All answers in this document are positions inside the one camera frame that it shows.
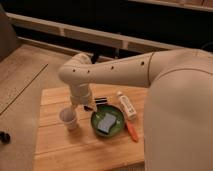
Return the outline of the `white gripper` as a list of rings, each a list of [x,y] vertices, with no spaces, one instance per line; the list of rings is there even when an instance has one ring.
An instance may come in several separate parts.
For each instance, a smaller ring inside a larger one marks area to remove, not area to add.
[[[88,84],[70,85],[71,108],[75,110],[79,105],[87,106],[93,111],[97,110],[93,100],[91,88]]]

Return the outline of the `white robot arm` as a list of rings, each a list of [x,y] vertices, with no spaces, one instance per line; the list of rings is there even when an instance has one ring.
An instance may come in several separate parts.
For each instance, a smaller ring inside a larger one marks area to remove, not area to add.
[[[91,83],[146,87],[146,171],[213,171],[213,53],[176,49],[93,64],[84,53],[59,69],[73,105],[92,100]]]

